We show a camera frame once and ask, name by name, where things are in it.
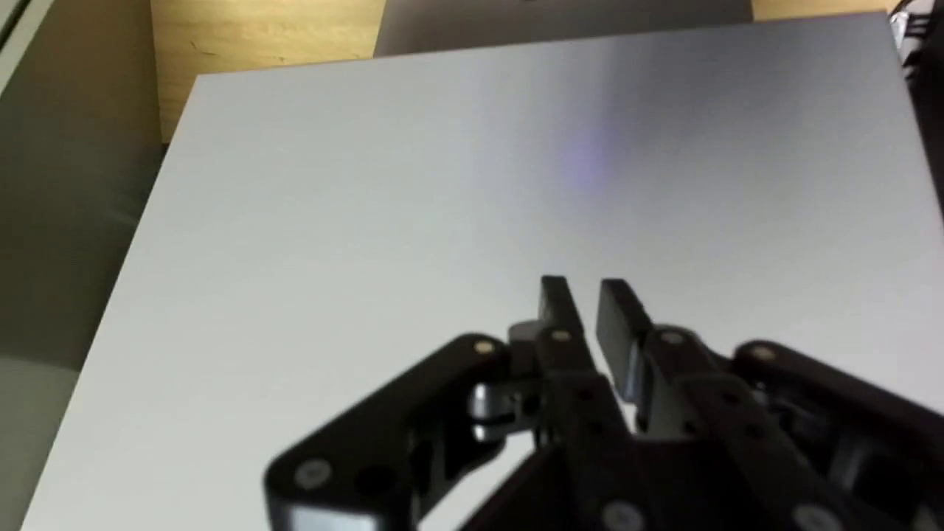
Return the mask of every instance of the wooden surface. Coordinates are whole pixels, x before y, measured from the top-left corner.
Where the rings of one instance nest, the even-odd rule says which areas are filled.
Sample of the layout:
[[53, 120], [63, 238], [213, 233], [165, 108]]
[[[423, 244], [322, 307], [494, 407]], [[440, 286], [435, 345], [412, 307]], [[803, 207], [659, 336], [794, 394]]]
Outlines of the wooden surface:
[[[892, 9], [893, 0], [755, 0], [755, 16]], [[383, 0], [154, 0], [163, 133], [199, 74], [373, 55]]]

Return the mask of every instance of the white table surface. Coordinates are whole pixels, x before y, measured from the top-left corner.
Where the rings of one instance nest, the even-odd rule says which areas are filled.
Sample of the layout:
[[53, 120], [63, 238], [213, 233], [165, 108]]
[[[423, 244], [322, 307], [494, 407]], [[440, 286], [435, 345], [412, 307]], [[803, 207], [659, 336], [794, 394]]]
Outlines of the white table surface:
[[550, 272], [586, 320], [616, 273], [713, 348], [781, 338], [944, 410], [942, 218], [884, 21], [203, 77], [27, 531], [261, 531], [275, 453], [530, 319]]

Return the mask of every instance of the gray wall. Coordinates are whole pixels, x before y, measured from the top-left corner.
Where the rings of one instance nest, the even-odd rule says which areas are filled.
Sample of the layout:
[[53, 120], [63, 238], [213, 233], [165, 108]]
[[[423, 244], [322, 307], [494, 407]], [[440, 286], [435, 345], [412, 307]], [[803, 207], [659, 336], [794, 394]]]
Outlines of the gray wall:
[[0, 93], [0, 354], [76, 369], [157, 156], [148, 0], [55, 0]]

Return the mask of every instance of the screw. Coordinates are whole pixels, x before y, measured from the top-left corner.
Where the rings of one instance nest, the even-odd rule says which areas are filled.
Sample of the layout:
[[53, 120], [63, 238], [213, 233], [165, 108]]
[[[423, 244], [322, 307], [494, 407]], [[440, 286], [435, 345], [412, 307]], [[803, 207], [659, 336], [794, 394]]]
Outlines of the screw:
[[474, 341], [474, 354], [494, 354], [495, 341]]
[[554, 341], [569, 341], [569, 331], [553, 331]]
[[684, 332], [679, 332], [679, 331], [663, 331], [662, 338], [671, 345], [684, 345]]
[[296, 482], [300, 490], [318, 490], [325, 485], [331, 477], [331, 463], [328, 460], [305, 460], [297, 468], [296, 468]]
[[821, 505], [797, 505], [794, 508], [794, 521], [803, 531], [845, 531], [839, 515]]
[[601, 508], [601, 527], [606, 531], [643, 531], [645, 518], [634, 505], [609, 502], [609, 508]]
[[777, 359], [777, 350], [769, 345], [755, 345], [752, 354], [762, 363], [774, 363]]

